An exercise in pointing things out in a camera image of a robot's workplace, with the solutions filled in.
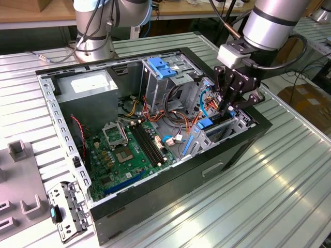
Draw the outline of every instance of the green motherboard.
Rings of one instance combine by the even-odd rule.
[[[141,124],[141,127],[156,147],[154,137],[157,133],[151,123],[145,121]],[[108,138],[103,132],[100,132],[85,140],[91,161],[91,165],[87,167],[87,170],[92,181],[90,193],[93,200],[103,199],[108,194],[157,173],[176,162],[169,150],[156,148],[162,155],[164,162],[161,165],[158,164],[158,166],[153,165],[131,130],[129,126],[126,126],[124,131],[128,142],[113,148],[110,147],[109,143],[116,142],[122,137],[117,128],[106,131]]]

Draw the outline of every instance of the gray plastic part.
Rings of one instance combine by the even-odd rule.
[[[8,143],[8,151],[14,162],[21,161],[28,157],[23,141],[14,141]]]
[[[0,168],[0,183],[6,181],[5,172]]]
[[[15,229],[18,225],[19,223],[13,217],[8,217],[4,219],[0,221],[0,234]]]
[[[50,216],[49,203],[30,143],[0,150],[0,241]]]
[[[44,203],[40,200],[38,195],[35,195],[35,199],[36,204],[33,205],[27,205],[23,200],[20,201],[22,214],[26,215],[29,220],[33,220],[45,212]]]
[[[0,203],[0,216],[13,210],[15,206],[8,200]]]

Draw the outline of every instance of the cardboard box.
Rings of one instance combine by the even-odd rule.
[[[42,12],[50,2],[51,0],[0,0],[0,5],[34,12]]]
[[[289,103],[292,86],[283,89],[278,96]],[[331,99],[310,84],[295,87],[291,107],[326,135],[331,134]]]

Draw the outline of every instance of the motherboard chip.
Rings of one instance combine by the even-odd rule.
[[[116,157],[120,163],[133,159],[133,154],[129,147],[121,147],[115,150]]]
[[[111,182],[111,179],[109,176],[107,176],[107,177],[102,178],[101,182],[102,182],[102,184],[107,184],[107,183]]]

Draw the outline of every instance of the ram slot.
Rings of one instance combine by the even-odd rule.
[[[163,157],[141,126],[130,127],[130,131],[153,167],[164,163]]]

